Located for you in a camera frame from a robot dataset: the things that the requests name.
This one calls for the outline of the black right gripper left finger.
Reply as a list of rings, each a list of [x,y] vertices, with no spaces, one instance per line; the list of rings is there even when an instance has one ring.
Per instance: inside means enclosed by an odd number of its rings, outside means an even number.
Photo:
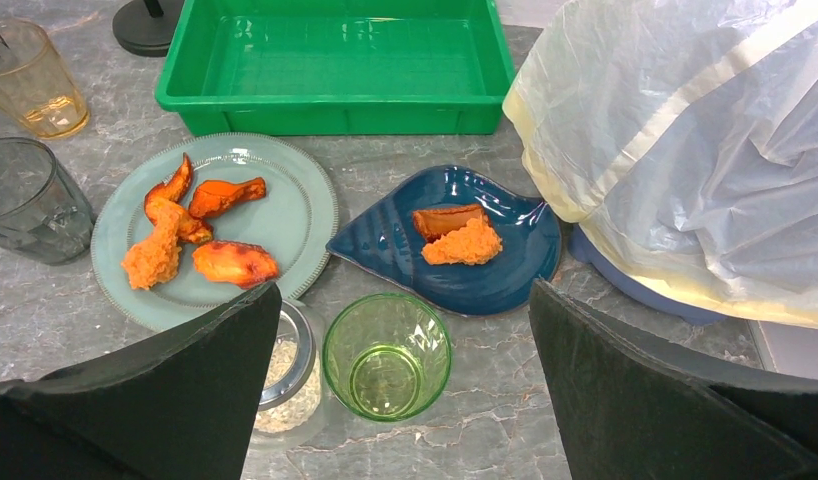
[[[36,381],[0,382],[0,479],[237,479],[282,298],[254,287]]]

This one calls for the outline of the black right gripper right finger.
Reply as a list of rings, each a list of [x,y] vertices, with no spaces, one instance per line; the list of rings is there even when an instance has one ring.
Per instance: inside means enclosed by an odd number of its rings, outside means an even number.
[[[670,342],[534,283],[529,317],[576,479],[818,479],[818,380]]]

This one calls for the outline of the glass jar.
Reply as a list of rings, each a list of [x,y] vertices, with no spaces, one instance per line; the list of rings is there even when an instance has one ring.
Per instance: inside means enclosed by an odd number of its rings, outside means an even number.
[[[318,313],[296,300],[283,302],[251,448],[288,450],[325,427],[328,387],[321,373],[323,337],[324,321]]]

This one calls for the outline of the green glass cup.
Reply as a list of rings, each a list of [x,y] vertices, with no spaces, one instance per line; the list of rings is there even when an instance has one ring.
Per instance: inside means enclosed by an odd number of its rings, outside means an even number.
[[[398,422],[427,410],[452,369],[452,345],[441,318],[417,298],[364,296],[329,326],[322,372],[339,402],[377,422]]]

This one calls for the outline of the smoky grey glass cup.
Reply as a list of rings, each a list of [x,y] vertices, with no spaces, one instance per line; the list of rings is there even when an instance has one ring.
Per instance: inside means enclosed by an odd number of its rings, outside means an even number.
[[[95,220],[48,146],[0,138],[0,248],[46,265],[71,263],[88,251]]]

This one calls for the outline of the amber glass cup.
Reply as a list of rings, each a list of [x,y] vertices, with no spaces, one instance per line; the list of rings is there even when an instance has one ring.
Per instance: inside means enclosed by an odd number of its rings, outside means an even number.
[[[90,119],[48,34],[28,20],[0,19],[0,110],[44,139],[73,135]]]

